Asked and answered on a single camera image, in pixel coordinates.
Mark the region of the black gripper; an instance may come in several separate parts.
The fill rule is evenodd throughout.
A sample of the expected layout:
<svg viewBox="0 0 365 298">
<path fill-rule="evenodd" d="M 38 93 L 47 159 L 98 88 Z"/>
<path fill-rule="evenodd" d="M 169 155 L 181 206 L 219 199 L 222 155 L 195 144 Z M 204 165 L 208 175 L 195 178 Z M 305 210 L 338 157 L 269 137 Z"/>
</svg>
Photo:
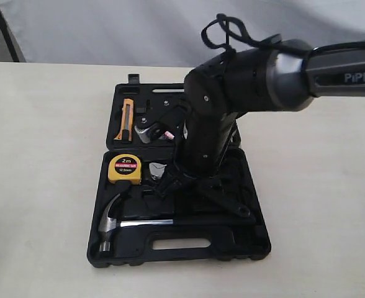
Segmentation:
<svg viewBox="0 0 365 298">
<path fill-rule="evenodd" d="M 174 163 L 159 169 L 157 175 L 155 175 L 155 170 L 153 170 L 153 177 L 158 178 L 155 181 L 153 192 L 162 199 L 185 193 L 209 197 L 210 193 L 220 190 L 219 177 L 202 177 L 186 173 Z"/>
</svg>

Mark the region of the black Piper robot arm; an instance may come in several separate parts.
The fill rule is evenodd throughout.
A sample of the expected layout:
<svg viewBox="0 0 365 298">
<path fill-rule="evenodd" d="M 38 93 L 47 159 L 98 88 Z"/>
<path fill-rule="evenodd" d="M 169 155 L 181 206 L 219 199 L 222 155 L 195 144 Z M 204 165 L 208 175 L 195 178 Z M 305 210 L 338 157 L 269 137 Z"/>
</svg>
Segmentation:
<svg viewBox="0 0 365 298">
<path fill-rule="evenodd" d="M 167 196 L 216 174 L 237 118 L 298 112 L 322 96 L 365 97 L 365 40 L 310 48 L 301 40 L 228 51 L 184 79 L 187 113 L 173 165 L 157 187 Z"/>
</svg>

